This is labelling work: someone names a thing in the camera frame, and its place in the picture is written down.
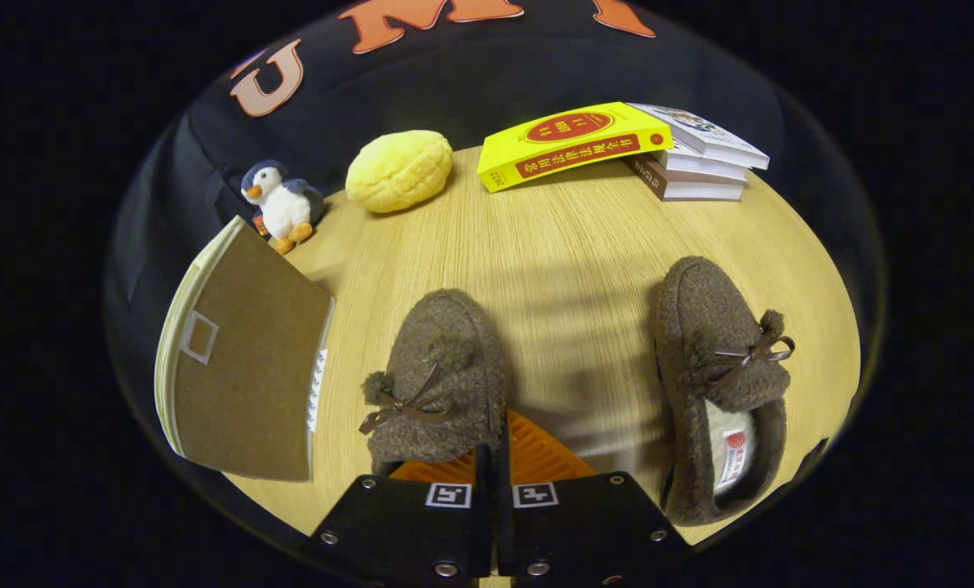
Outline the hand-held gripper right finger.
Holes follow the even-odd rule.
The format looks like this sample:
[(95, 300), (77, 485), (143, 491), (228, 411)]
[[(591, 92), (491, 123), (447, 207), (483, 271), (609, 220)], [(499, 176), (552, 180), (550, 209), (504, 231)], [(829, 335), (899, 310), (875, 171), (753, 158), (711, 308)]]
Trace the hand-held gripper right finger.
[(611, 471), (516, 484), (497, 453), (496, 565), (513, 587), (662, 587), (692, 553), (634, 477)]

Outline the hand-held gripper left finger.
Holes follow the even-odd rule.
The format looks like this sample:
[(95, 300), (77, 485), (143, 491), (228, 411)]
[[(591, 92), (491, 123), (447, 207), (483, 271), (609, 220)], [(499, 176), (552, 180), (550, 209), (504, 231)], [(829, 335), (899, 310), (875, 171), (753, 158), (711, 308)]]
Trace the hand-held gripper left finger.
[(473, 451), (472, 483), (360, 475), (303, 544), (360, 587), (478, 587), (493, 555), (494, 455)]

